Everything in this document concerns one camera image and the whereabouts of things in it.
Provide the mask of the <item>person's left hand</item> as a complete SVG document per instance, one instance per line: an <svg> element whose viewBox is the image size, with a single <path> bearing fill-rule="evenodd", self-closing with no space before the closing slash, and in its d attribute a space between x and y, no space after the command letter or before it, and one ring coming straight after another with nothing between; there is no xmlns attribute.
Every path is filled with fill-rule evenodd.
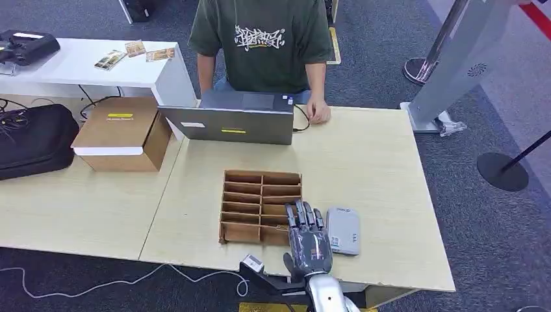
<svg viewBox="0 0 551 312"><path fill-rule="evenodd" d="M307 102L307 117L311 124L324 124L331 119L331 109L323 97L311 96Z"/></svg>

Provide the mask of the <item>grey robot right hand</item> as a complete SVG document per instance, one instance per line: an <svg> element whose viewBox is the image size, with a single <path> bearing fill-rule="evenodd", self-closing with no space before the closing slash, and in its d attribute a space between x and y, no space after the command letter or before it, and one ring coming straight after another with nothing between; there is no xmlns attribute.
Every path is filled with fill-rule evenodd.
<svg viewBox="0 0 551 312"><path fill-rule="evenodd" d="M333 264L329 235L321 212L308 202L294 200L285 205L288 220L290 253L283 262L293 281L313 274L328 274Z"/></svg>

